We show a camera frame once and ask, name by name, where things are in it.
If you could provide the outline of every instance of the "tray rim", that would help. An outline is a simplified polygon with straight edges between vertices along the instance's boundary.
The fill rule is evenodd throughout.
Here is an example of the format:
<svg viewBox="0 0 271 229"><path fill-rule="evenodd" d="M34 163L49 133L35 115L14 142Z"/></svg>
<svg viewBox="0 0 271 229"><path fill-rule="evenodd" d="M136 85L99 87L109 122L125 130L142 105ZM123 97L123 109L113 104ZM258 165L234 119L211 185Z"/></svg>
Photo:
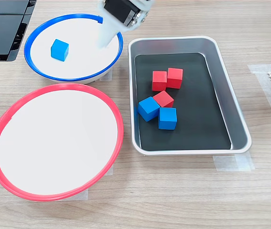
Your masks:
<svg viewBox="0 0 271 229"><path fill-rule="evenodd" d="M144 150L142 148L140 148L138 146L138 144L136 143L135 140L135 127L134 127L134 103L133 103L133 81L132 81L132 59L131 59L131 47L133 44L135 44L136 42L139 41L148 41L148 40L184 40L184 39L207 39L209 41L211 41L212 43L214 43L216 50L217 50L217 54L219 57L219 60L221 62L221 66L223 68L224 74L225 74L225 78L226 81L228 83L229 86L229 90L230 93L232 95L233 101L235 103L239 118L242 122L242 126L244 128L244 132L247 136L247 143L246 145L241 148L241 149L219 149L219 150L155 150L155 151L147 151ZM228 76L228 72L226 70L219 46L217 44L217 42L208 36L186 36L186 37L159 37L159 38L138 38L138 39L134 39L132 40L129 45L128 45L128 59L129 59L129 84L130 84L130 122L131 122L131 141L132 141L132 145L133 147L141 154L146 155L146 156L168 156L168 155L227 155L227 154L242 154L247 152L251 145L252 145L252 139L251 139L251 135L249 132L249 129L246 125L242 110L240 108L240 105L238 103L237 100L237 96L233 90L233 86L231 84L230 78Z"/></svg>

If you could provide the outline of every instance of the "red cube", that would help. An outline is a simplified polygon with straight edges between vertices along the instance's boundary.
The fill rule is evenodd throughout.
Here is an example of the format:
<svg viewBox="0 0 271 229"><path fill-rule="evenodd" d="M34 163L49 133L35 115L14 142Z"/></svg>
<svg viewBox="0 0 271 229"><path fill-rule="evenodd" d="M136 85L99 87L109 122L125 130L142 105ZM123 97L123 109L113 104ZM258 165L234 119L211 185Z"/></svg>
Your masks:
<svg viewBox="0 0 271 229"><path fill-rule="evenodd" d="M183 80L183 69L169 68L167 76L167 87L180 89Z"/></svg>
<svg viewBox="0 0 271 229"><path fill-rule="evenodd" d="M174 99L165 91L156 94L154 100L160 105L160 107L172 107Z"/></svg>
<svg viewBox="0 0 271 229"><path fill-rule="evenodd" d="M152 90L154 92L165 91L166 85L167 85L167 72L153 71Z"/></svg>

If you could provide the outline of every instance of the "blue rim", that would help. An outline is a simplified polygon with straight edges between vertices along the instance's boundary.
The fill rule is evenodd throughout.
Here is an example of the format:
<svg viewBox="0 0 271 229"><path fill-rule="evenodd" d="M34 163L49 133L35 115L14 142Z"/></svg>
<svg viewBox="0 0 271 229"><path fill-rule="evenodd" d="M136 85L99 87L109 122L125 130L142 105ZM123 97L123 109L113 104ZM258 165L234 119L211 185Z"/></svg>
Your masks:
<svg viewBox="0 0 271 229"><path fill-rule="evenodd" d="M122 35L119 32L117 34L118 37L118 41L119 41L119 51L117 53L117 56L115 58L115 60L105 69L101 70L98 73L95 73L93 75L89 75L89 76L85 76L85 77L81 77L81 78L76 78L76 79L61 79L61 78L56 78L56 77L52 77L50 75L46 75L43 72L41 72L33 63L31 56L30 56L30 49L31 49L31 45L34 42L34 40L36 39L36 37L43 31L45 30L47 27L50 27L51 25L60 22L60 21L64 21L67 19L72 19L72 18L86 18L86 19L92 19L92 20L96 20L98 23L102 23L103 22L103 18L101 16L96 16L96 15L92 15L92 14L84 14L84 13L77 13L77 14L68 14L68 15L64 15L64 16L60 16L54 19L51 19L49 21L47 21L46 23L42 24L41 26L39 26L38 28L36 28L31 35L28 37L25 46L24 46L24 56L25 56L25 60L27 62L27 64L32 68L32 70L34 70L36 73L52 79L52 80L58 80L58 81L65 81L65 82L73 82L73 81L80 81L80 80L87 80L90 79L92 77L95 77L97 75L100 75L102 73L104 73L105 71L107 71L108 69L110 69L115 63L116 61L119 59L121 53L122 53L122 48L123 48L123 39L122 39Z"/></svg>

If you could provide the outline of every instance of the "wooden table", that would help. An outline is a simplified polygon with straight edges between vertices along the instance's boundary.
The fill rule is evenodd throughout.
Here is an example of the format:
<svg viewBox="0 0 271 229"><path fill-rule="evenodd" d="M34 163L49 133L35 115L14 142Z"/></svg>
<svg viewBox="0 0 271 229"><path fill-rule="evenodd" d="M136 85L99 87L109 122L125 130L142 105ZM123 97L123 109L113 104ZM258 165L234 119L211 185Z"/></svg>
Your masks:
<svg viewBox="0 0 271 229"><path fill-rule="evenodd" d="M96 13L96 1L38 1L14 62L0 62L0 116L53 82L25 62L24 43L43 22ZM135 38L207 35L220 47L253 139L251 172L217 172L212 156L142 156L130 141L127 45ZM0 229L271 229L271 107L248 64L271 63L271 1L157 0L146 22L124 34L111 82L94 82L118 105L125 139L113 176L89 200L37 203L0 185Z"/></svg>

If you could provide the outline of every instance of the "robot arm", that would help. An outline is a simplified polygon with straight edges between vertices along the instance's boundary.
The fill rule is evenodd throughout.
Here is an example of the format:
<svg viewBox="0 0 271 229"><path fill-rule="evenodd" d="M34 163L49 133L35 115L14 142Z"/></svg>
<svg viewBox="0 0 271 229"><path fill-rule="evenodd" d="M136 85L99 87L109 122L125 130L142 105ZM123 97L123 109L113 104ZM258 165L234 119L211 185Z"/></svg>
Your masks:
<svg viewBox="0 0 271 229"><path fill-rule="evenodd" d="M154 0L101 0L98 9L103 17L99 46L107 46L118 32L138 28L148 15Z"/></svg>

